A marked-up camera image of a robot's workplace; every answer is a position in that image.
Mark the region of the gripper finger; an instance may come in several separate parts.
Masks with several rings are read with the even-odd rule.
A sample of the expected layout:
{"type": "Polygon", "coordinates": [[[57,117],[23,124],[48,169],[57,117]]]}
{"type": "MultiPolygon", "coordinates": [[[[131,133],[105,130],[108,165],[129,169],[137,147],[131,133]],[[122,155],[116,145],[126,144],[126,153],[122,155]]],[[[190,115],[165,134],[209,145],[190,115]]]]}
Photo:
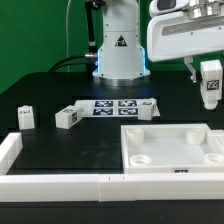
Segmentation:
{"type": "Polygon", "coordinates": [[[185,57],[184,58],[184,64],[185,64],[185,66],[188,68],[188,70],[191,73],[191,80],[193,82],[196,82],[197,81],[197,79],[196,79],[196,70],[193,67],[193,57],[192,56],[185,57]]]}

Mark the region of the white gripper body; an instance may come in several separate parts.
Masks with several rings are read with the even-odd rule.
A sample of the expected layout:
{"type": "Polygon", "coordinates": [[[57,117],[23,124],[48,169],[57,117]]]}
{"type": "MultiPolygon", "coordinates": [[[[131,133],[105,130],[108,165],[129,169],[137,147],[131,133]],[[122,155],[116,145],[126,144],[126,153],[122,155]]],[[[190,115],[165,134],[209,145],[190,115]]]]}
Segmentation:
{"type": "Polygon", "coordinates": [[[154,17],[147,27],[147,53],[152,62],[224,50],[224,16],[189,20],[186,13],[154,17]]]}

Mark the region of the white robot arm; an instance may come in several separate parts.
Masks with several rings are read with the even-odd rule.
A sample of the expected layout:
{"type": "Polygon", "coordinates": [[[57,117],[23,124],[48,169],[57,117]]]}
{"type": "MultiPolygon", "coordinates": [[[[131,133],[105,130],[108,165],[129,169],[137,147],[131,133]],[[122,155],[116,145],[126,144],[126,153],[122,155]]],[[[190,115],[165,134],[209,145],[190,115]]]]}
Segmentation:
{"type": "Polygon", "coordinates": [[[152,0],[146,47],[137,0],[86,1],[103,9],[103,44],[93,54],[97,82],[132,85],[150,75],[146,60],[182,58],[192,69],[195,56],[224,51],[224,0],[152,0]]]}

